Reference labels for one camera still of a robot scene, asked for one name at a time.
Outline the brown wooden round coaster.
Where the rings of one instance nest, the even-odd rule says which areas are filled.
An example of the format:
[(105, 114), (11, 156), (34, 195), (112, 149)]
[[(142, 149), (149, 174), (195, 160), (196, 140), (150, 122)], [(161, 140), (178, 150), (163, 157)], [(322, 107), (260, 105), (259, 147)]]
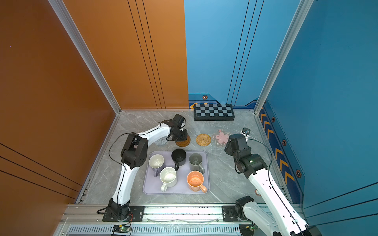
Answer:
[(176, 145), (179, 147), (187, 147), (191, 142), (190, 136), (187, 136), (187, 139), (185, 141), (176, 141)]

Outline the pink cherry blossom coaster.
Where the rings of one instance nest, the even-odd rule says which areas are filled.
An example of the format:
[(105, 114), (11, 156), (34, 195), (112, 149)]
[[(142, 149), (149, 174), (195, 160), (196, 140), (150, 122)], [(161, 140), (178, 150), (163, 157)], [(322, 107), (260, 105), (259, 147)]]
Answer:
[(223, 147), (228, 143), (230, 135), (230, 133), (224, 130), (218, 130), (217, 133), (212, 135), (212, 139), (214, 140), (216, 146)]

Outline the woven rattan round coaster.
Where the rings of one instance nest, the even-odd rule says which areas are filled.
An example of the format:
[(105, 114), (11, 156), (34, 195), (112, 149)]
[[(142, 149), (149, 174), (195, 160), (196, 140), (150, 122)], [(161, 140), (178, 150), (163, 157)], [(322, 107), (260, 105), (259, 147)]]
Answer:
[(196, 137), (196, 143), (201, 147), (206, 147), (211, 143), (211, 137), (208, 134), (199, 134)]

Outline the clear glass round coaster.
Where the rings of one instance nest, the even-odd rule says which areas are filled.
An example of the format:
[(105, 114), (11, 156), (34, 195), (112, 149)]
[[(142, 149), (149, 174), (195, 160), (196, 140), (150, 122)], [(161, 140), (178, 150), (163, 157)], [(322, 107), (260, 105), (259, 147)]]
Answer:
[(158, 140), (156, 140), (156, 141), (154, 142), (154, 144), (157, 145), (157, 146), (163, 146), (163, 145), (165, 145), (166, 143), (167, 143), (167, 140), (166, 140), (165, 138), (160, 138), (160, 139), (158, 139)]

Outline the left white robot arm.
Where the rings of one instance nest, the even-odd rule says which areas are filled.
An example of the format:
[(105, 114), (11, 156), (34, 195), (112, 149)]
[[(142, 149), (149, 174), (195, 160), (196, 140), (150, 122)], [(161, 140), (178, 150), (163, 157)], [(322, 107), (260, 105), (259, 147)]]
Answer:
[(129, 222), (132, 211), (130, 209), (131, 191), (140, 167), (147, 160), (149, 145), (159, 139), (181, 142), (188, 139), (188, 131), (184, 129), (186, 120), (176, 114), (173, 119), (164, 120), (152, 129), (141, 133), (131, 132), (121, 150), (121, 173), (117, 188), (104, 208), (103, 222)]

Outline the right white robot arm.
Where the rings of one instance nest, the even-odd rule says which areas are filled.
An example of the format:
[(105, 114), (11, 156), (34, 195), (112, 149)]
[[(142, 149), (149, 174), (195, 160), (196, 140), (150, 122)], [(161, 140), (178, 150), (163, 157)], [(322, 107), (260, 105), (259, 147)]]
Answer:
[(250, 196), (236, 201), (236, 216), (241, 221), (252, 221), (268, 236), (319, 236), (320, 230), (310, 226), (292, 207), (281, 192), (269, 170), (268, 165), (258, 154), (253, 154), (247, 140), (250, 129), (243, 128), (240, 133), (230, 135), (225, 153), (232, 156), (238, 174), (256, 188), (263, 198), (270, 214), (267, 214)]

